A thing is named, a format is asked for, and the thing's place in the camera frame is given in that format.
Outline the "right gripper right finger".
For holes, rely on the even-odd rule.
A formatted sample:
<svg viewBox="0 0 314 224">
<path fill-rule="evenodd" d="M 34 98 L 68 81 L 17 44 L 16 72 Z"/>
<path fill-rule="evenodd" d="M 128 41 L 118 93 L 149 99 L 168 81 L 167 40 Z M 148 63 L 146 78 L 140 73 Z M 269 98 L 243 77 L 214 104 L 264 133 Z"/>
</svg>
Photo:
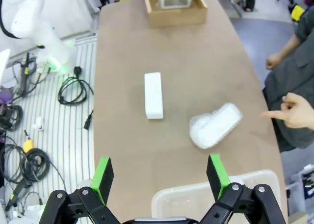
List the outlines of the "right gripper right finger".
<svg viewBox="0 0 314 224">
<path fill-rule="evenodd" d="M 251 189 L 231 182 L 218 154 L 209 155 L 206 174 L 215 203 L 199 223 L 227 224 L 234 213 L 243 214 L 250 224 L 285 223 L 269 185 L 258 184 Z"/>
</svg>

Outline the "person's left hand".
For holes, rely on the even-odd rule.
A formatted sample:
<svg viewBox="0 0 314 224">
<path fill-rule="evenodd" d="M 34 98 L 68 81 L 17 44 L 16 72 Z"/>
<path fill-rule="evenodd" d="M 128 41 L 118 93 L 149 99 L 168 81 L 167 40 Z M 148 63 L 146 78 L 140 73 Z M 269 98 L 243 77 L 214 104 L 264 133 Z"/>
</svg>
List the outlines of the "person's left hand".
<svg viewBox="0 0 314 224">
<path fill-rule="evenodd" d="M 314 109 L 302 96 L 287 93 L 280 110 L 265 111 L 261 117 L 282 120 L 289 128 L 314 129 Z"/>
</svg>

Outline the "person's right hand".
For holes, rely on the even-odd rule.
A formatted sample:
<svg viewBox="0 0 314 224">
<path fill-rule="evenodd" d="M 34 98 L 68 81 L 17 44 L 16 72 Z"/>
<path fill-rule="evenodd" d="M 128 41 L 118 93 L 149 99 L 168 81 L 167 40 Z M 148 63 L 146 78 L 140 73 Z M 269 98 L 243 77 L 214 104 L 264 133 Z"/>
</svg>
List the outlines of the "person's right hand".
<svg viewBox="0 0 314 224">
<path fill-rule="evenodd" d="M 272 70 L 276 68 L 283 60 L 281 53 L 271 54 L 266 60 L 266 69 Z"/>
</svg>

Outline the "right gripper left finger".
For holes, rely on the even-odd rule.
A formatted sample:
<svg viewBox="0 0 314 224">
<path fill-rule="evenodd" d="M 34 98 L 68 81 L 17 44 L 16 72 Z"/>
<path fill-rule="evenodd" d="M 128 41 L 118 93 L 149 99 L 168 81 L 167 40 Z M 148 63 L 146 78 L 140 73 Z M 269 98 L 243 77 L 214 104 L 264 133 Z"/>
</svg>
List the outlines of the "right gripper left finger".
<svg viewBox="0 0 314 224">
<path fill-rule="evenodd" d="M 76 189 L 71 194 L 64 190 L 51 192 L 43 211 L 44 224 L 75 224 L 88 217 L 94 224 L 118 224 L 119 221 L 107 207 L 114 179 L 109 157 L 103 157 L 89 186 Z"/>
</svg>

